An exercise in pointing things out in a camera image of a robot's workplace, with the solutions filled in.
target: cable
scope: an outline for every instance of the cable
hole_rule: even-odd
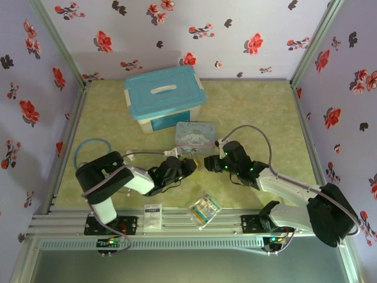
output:
[[[93,139],[88,139],[88,140],[84,140],[82,143],[80,143],[80,145],[76,148],[76,151],[75,151],[75,154],[73,155],[73,166],[75,167],[75,170],[77,171],[78,167],[77,167],[77,155],[78,155],[78,152],[80,151],[80,149],[87,143],[89,142],[103,142],[105,144],[107,144],[108,146],[108,153],[110,153],[112,150],[111,150],[111,144],[104,140],[104,139],[99,139],[99,138],[93,138]]]
[[[126,156],[129,156],[129,155],[132,155],[132,154],[140,154],[140,153],[164,155],[164,152],[130,152],[130,153],[126,153],[126,154],[122,155],[122,157],[126,157]]]
[[[103,186],[104,184],[106,184],[109,180],[111,180],[111,178],[113,178],[116,174],[119,173],[119,171],[122,171],[124,168],[127,168],[128,166],[127,165],[122,165],[120,166],[117,170],[115,170],[114,172],[112,172],[112,174],[108,175],[108,177],[102,181],[100,181],[100,183],[96,184],[94,187],[92,187],[91,189],[87,190],[86,192],[84,192],[81,196],[83,198],[86,198],[87,195],[89,195],[90,193],[94,192],[95,190],[99,189],[101,186]]]
[[[106,224],[104,224],[104,223],[100,220],[100,218],[95,214],[94,209],[93,209],[93,207],[91,206],[91,204],[90,204],[90,203],[88,203],[88,204],[89,204],[89,207],[90,207],[90,209],[91,209],[91,214],[93,214],[93,216],[95,217],[95,220],[96,220],[96,221],[97,221],[102,227],[104,227],[105,229],[107,229],[107,230],[109,230],[109,231],[111,231],[111,232],[113,232],[113,233],[115,233],[115,234],[117,234],[117,235],[120,235],[121,237],[123,237],[123,238],[125,238],[126,240],[128,240],[129,246],[127,246],[126,248],[124,248],[124,249],[122,249],[122,250],[117,250],[117,252],[126,251],[126,250],[128,250],[130,247],[132,247],[131,239],[130,239],[125,233],[119,232],[119,231],[117,231],[117,230],[115,230],[115,229],[113,229],[113,228],[107,226]]]
[[[311,187],[308,187],[308,186],[305,186],[301,183],[298,183],[298,182],[295,182],[294,180],[290,180],[288,178],[285,178],[281,175],[279,175],[273,168],[272,168],[272,148],[271,148],[271,144],[270,144],[270,141],[268,139],[268,137],[266,136],[266,134],[264,132],[262,132],[261,129],[259,129],[258,127],[255,127],[255,126],[252,126],[252,125],[241,125],[239,127],[236,127],[235,129],[233,129],[228,135],[226,135],[221,141],[224,142],[228,137],[230,137],[231,134],[233,134],[236,130],[240,129],[240,128],[244,128],[244,127],[249,127],[249,128],[252,128],[252,129],[255,129],[257,130],[263,137],[264,139],[266,140],[267,142],[267,145],[269,147],[269,167],[270,167],[270,170],[271,172],[274,174],[275,177],[277,177],[278,179],[280,180],[284,180],[288,183],[291,183],[295,186],[298,186],[298,187],[301,187],[302,189],[304,190],[309,190],[313,193],[317,193],[318,195],[320,195],[321,197],[327,199],[329,202],[331,202],[333,205],[337,206],[341,211],[343,211],[356,225],[356,231],[352,232],[352,233],[348,233],[348,236],[356,236],[361,228],[360,228],[360,224],[357,220],[357,218],[352,214],[350,213],[344,206],[342,206],[340,203],[338,203],[337,201],[335,201],[334,199],[330,198],[328,195],[325,195],[324,193],[320,192],[319,190],[317,189],[314,189],[314,188],[311,188]]]
[[[286,244],[285,244],[280,250],[278,250],[278,251],[274,251],[273,253],[275,253],[275,255],[277,255],[277,254],[281,253],[282,251],[284,251],[284,250],[289,246],[289,244],[291,243],[291,241],[292,241],[293,236],[295,235],[295,233],[296,233],[296,230],[293,230],[293,232],[292,232],[291,236],[289,237],[287,243],[286,243]],[[264,251],[267,252],[268,254],[271,253],[271,252],[269,252],[269,251],[268,251],[267,249],[265,249],[265,248],[262,248],[262,250],[264,250]]]
[[[287,231],[287,235],[285,235],[283,238],[288,238],[288,236],[289,236],[289,229],[288,229],[288,227],[284,227],[284,229],[285,229],[285,231]]]
[[[177,186],[170,186],[170,187],[168,187],[166,190],[161,191],[161,193],[166,193],[167,190],[171,189],[172,187],[179,187],[181,184],[182,184],[182,182],[179,181],[179,184],[178,184]]]
[[[231,173],[229,173],[229,180],[230,180],[233,184],[235,184],[235,185],[239,185],[239,186],[243,186],[243,187],[245,187],[245,185],[243,185],[243,184],[240,184],[240,183],[236,183],[236,182],[234,182],[234,181],[232,180],[232,174],[231,174]]]

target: purple wall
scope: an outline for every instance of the purple wall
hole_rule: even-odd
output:
[[[68,124],[65,114],[72,110],[79,86],[26,0],[1,1],[0,25],[3,283],[10,280],[22,234],[44,201],[59,158],[57,143]]]
[[[376,1],[345,1],[298,85],[324,174],[359,215],[363,231],[354,241],[371,282],[377,281],[375,11]]]

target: white plastic container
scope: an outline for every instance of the white plastic container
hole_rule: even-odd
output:
[[[126,79],[124,94],[133,119],[144,133],[197,121],[206,101],[203,86],[191,66],[180,66]]]

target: gray cable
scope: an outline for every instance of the gray cable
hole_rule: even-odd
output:
[[[271,144],[270,144],[270,141],[268,139],[268,137],[266,136],[266,134],[264,132],[262,132],[261,129],[259,129],[258,127],[255,127],[255,126],[252,126],[252,125],[241,125],[239,127],[236,127],[235,129],[233,129],[228,135],[225,136],[225,138],[223,138],[221,141],[224,142],[228,137],[230,137],[231,134],[233,134],[236,130],[240,129],[240,128],[244,128],[244,127],[249,127],[249,128],[252,128],[252,129],[255,129],[257,130],[263,137],[264,139],[266,140],[267,142],[267,145],[269,147],[269,167],[270,167],[270,170],[271,172],[275,175],[275,177],[277,177],[278,179],[280,180],[284,180],[288,183],[291,183],[295,186],[298,186],[298,187],[301,187],[302,189],[304,190],[309,190],[313,193],[317,193],[318,195],[320,195],[321,197],[327,199],[329,202],[331,202],[332,204],[334,204],[335,206],[337,206],[341,211],[343,211],[356,225],[356,231],[352,232],[352,233],[349,233],[348,236],[356,236],[360,230],[361,230],[361,227],[360,227],[360,224],[357,220],[357,218],[352,214],[350,213],[344,206],[342,206],[340,203],[338,203],[337,201],[335,201],[334,199],[330,198],[328,195],[325,195],[324,193],[320,192],[319,190],[316,190],[312,187],[309,187],[309,186],[305,186],[303,184],[300,184],[298,182],[295,182],[294,180],[290,180],[288,178],[285,178],[284,176],[281,176],[279,175],[273,168],[272,168],[272,148],[271,148]]]
[[[86,192],[84,192],[81,196],[83,198],[86,198],[87,195],[89,195],[90,193],[94,192],[95,190],[98,190],[101,186],[103,186],[104,184],[106,184],[111,178],[113,178],[116,174],[119,173],[119,171],[122,171],[124,168],[127,168],[127,165],[120,166],[117,170],[115,170],[114,172],[112,172],[112,174],[108,175],[107,178],[105,178],[104,180],[100,181],[100,183],[96,184],[94,187],[92,187],[91,189],[89,189]]]
[[[125,248],[122,249],[122,250],[118,250],[117,252],[128,250],[128,249],[132,246],[131,239],[130,239],[125,233],[119,232],[119,231],[117,231],[117,230],[115,230],[115,229],[113,229],[113,228],[107,226],[105,223],[103,223],[103,222],[100,220],[100,218],[95,214],[94,209],[93,209],[93,207],[91,206],[91,204],[90,204],[90,203],[88,203],[88,204],[89,204],[89,207],[90,207],[90,209],[91,209],[91,211],[92,211],[93,216],[95,217],[95,220],[96,220],[99,224],[101,224],[101,225],[102,225],[104,228],[106,228],[107,230],[109,230],[109,231],[111,231],[111,232],[113,232],[113,233],[115,233],[115,234],[117,234],[117,235],[120,235],[121,237],[123,237],[123,238],[125,238],[126,240],[128,240],[128,243],[129,243],[130,245],[127,246],[127,247],[125,247]]]
[[[122,157],[126,157],[126,156],[129,156],[129,155],[132,155],[132,154],[140,154],[140,153],[164,155],[164,152],[131,152],[131,153],[126,153],[126,154],[122,155]]]

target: robotic arm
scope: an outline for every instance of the robotic arm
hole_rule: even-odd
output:
[[[254,128],[265,137],[270,150],[269,164],[252,161],[239,142],[228,141],[227,138],[241,127]],[[230,180],[233,175],[237,176],[241,181],[239,185],[274,193],[297,205],[288,206],[277,201],[268,203],[258,218],[259,226],[265,232],[273,232],[279,227],[293,227],[313,232],[332,247],[339,246],[347,235],[358,233],[357,215],[337,186],[331,183],[325,186],[307,185],[273,170],[271,145],[260,129],[250,125],[240,126],[218,140],[216,145],[220,154],[204,159],[208,171],[228,172]],[[144,196],[154,196],[164,193],[166,186],[180,182],[196,170],[193,159],[178,159],[178,149],[165,152],[165,155],[168,158],[159,167],[149,170],[124,164],[119,152],[111,152],[78,168],[76,177],[84,191],[82,196],[87,198],[102,226],[108,224],[106,229],[112,229],[112,224],[117,225],[118,216],[111,196],[122,187],[136,190]],[[350,233],[355,225],[356,232]]]
[[[111,152],[78,168],[76,178],[84,191],[82,196],[87,198],[103,224],[117,218],[111,196],[122,187],[144,196],[154,196],[164,193],[166,186],[180,182],[195,171],[195,162],[178,159],[176,149],[166,154],[170,156],[159,167],[149,170],[124,164],[119,152]]]
[[[268,164],[252,161],[237,141],[218,140],[217,145],[220,154],[204,159],[208,171],[228,172],[230,177],[236,175],[244,186],[274,193],[297,205],[288,206],[277,201],[268,203],[260,212],[262,227],[270,231],[275,227],[306,230],[313,232],[325,244],[337,247],[355,226],[357,215],[334,184],[328,183],[323,187],[307,185],[274,174]]]

